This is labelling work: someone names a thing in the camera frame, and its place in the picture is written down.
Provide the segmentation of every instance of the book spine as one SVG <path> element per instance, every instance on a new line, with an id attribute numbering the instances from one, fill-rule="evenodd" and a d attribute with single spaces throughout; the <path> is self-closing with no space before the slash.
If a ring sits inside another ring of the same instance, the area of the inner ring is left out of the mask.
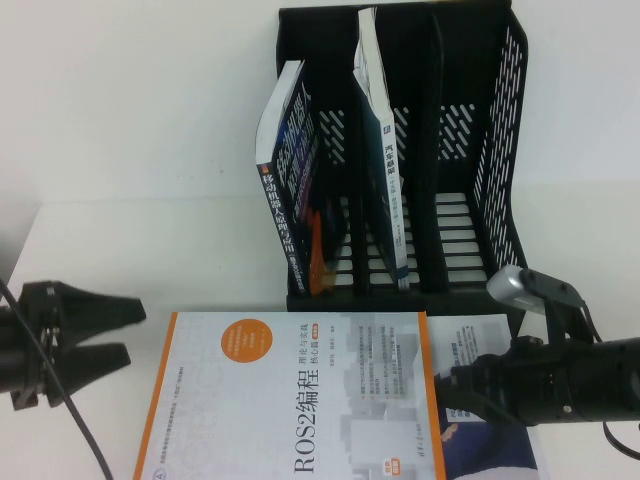
<path id="1" fill-rule="evenodd" d="M 300 253 L 298 252 L 294 242 L 289 217 L 285 211 L 284 203 L 282 202 L 282 195 L 280 193 L 278 183 L 273 177 L 273 173 L 271 172 L 268 163 L 258 165 L 258 172 L 260 173 L 262 187 L 267 195 L 269 209 L 271 210 L 273 220 L 276 224 L 276 229 L 278 230 L 282 249 L 287 257 L 289 268 L 291 269 L 296 282 L 296 288 L 298 293 L 306 294 L 308 292 L 308 288 L 305 282 L 305 268 L 300 260 Z"/>
<path id="2" fill-rule="evenodd" d="M 386 121 L 380 122 L 380 135 L 382 137 L 382 151 L 387 177 L 393 251 L 396 260 L 396 279 L 398 288 L 407 290 L 409 288 L 409 266 L 407 262 L 407 242 L 404 234 L 404 215 L 402 213 L 402 187 L 398 171 L 396 128 L 393 116 Z"/>

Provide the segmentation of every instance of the book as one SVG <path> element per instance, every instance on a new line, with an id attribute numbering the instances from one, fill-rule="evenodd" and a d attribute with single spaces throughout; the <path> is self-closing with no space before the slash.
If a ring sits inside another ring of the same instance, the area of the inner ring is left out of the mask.
<path id="1" fill-rule="evenodd" d="M 358 12 L 360 37 L 353 69 L 362 109 L 368 222 L 393 281 L 400 290 L 407 290 L 409 266 L 395 119 L 376 37 L 375 11 Z"/>
<path id="2" fill-rule="evenodd" d="M 436 400 L 434 373 L 468 349 L 504 353 L 506 325 L 424 313 L 174 314 L 134 479 L 537 478 L 524 427 Z"/>
<path id="3" fill-rule="evenodd" d="M 256 165 L 296 290 L 317 295 L 335 281 L 347 224 L 304 72 L 304 61 L 285 63 L 258 125 Z"/>

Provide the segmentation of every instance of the orange book border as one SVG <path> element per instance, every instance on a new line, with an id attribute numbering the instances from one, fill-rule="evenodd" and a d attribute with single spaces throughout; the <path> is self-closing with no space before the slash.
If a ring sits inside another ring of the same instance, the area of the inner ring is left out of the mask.
<path id="1" fill-rule="evenodd" d="M 156 378 L 156 386 L 153 389 L 153 397 L 151 398 L 151 406 L 149 407 L 149 414 L 147 415 L 147 423 L 144 427 L 144 433 L 142 434 L 142 442 L 140 444 L 140 453 L 138 453 L 138 461 L 136 463 L 136 469 L 133 473 L 133 480 L 140 480 L 140 478 L 142 477 L 144 461 L 147 457 L 149 440 L 151 439 L 151 429 L 153 427 L 153 419 L 155 418 L 156 410 L 158 409 L 158 399 L 160 398 L 160 391 L 162 390 L 162 381 L 164 380 L 164 372 L 167 369 L 167 360 L 169 359 L 169 351 L 171 350 L 171 341 L 173 340 L 173 332 L 176 328 L 177 319 L 178 319 L 178 313 L 174 312 L 171 315 L 171 321 L 169 322 L 169 329 L 167 330 L 167 339 L 164 342 L 164 349 L 162 350 L 162 359 L 160 360 L 160 368 L 158 368 L 158 377 Z"/>
<path id="2" fill-rule="evenodd" d="M 438 401 L 436 399 L 436 383 L 433 378 L 433 362 L 431 360 L 431 342 L 429 341 L 429 323 L 427 314 L 418 314 L 420 326 L 420 345 L 422 346 L 422 366 L 424 368 L 424 383 L 427 387 L 427 408 L 429 410 L 429 427 L 431 430 L 431 445 L 433 446 L 433 461 L 436 480 L 446 480 L 444 468 L 444 452 L 440 437 L 440 420 L 438 418 Z"/>

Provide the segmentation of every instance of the black cable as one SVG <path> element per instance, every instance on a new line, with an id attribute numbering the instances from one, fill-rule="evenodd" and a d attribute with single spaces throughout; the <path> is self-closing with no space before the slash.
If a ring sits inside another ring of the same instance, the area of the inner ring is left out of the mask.
<path id="1" fill-rule="evenodd" d="M 600 337 L 600 334 L 598 333 L 596 326 L 593 324 L 593 319 L 591 318 L 591 312 L 589 312 L 589 307 L 587 307 L 586 302 L 582 305 L 582 309 L 584 310 L 584 317 L 587 320 L 587 325 L 591 329 L 591 333 L 593 334 L 595 339 L 598 341 L 598 343 L 602 343 L 602 338 Z M 609 430 L 609 426 L 607 425 L 607 422 L 602 422 L 602 430 L 604 430 L 604 436 L 607 439 L 607 442 L 609 442 L 609 444 L 613 448 L 618 450 L 620 453 L 623 453 L 627 457 L 633 458 L 634 460 L 640 460 L 640 452 L 637 452 L 636 450 L 633 450 L 632 448 L 627 447 L 620 440 L 614 437 L 613 433 L 611 433 L 611 430 Z"/>
<path id="2" fill-rule="evenodd" d="M 60 377 L 58 377 L 58 373 L 56 372 L 56 369 L 51 363 L 51 360 L 49 360 L 49 357 L 47 357 L 47 354 L 42 349 L 40 342 L 38 342 L 38 339 L 36 338 L 34 333 L 31 331 L 31 328 L 29 328 L 29 323 L 27 322 L 27 319 L 22 313 L 22 309 L 20 308 L 20 305 L 18 305 L 18 302 L 16 301 L 15 297 L 11 294 L 11 291 L 7 287 L 7 284 L 4 283 L 2 278 L 0 278 L 0 294 L 2 294 L 2 296 L 4 296 L 4 298 L 7 300 L 9 307 L 11 308 L 11 310 L 13 310 L 13 313 L 15 314 L 16 318 L 22 325 L 22 328 L 24 328 L 27 336 L 29 337 L 29 340 L 31 341 L 36 351 L 38 352 L 38 355 L 44 362 L 44 365 L 47 368 L 48 374 L 50 375 L 51 380 L 53 380 L 53 383 L 55 384 L 56 389 L 60 392 L 60 396 L 62 397 L 64 404 L 69 409 L 69 413 L 78 424 L 78 428 L 82 432 L 82 435 L 84 435 L 84 438 L 87 440 L 89 447 L 91 447 L 91 451 L 96 456 L 96 460 L 98 460 L 98 463 L 100 464 L 100 468 L 102 469 L 104 478 L 106 478 L 107 480 L 113 480 L 113 475 L 111 474 L 111 470 L 109 470 L 109 465 L 107 465 L 107 461 L 105 460 L 104 455 L 100 450 L 100 447 L 98 447 L 98 444 L 96 443 L 95 438 L 93 438 L 93 435 L 91 435 L 91 432 L 89 431 L 89 427 L 87 427 L 87 424 L 84 423 L 84 420 L 82 419 L 80 412 L 78 412 L 78 409 L 76 408 L 75 404 L 73 403 L 69 395 L 67 395 L 67 392 L 64 391 L 64 387 L 62 386 L 62 382 L 60 381 Z"/>

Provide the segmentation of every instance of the white table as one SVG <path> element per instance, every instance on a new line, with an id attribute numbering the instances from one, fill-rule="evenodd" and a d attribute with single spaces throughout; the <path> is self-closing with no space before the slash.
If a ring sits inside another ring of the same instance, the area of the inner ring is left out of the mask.
<path id="1" fill-rule="evenodd" d="M 638 185 L 529 187 L 514 192 L 514 215 L 532 268 L 572 283 L 601 335 L 640 336 L 640 221 L 624 216 Z M 49 205 L 41 209 L 10 287 L 54 279 L 82 289 L 140 297 L 148 319 L 98 342 L 125 342 L 132 365 L 73 398 L 116 478 L 131 478 L 172 311 L 284 310 L 286 264 L 262 197 Z M 542 330 L 528 318 L 527 332 Z M 46 399 L 13 413 L 0 403 L 2 478 L 99 478 L 71 417 Z M 594 425 L 537 432 L 552 478 L 640 478 Z M 640 450 L 636 424 L 614 426 Z"/>

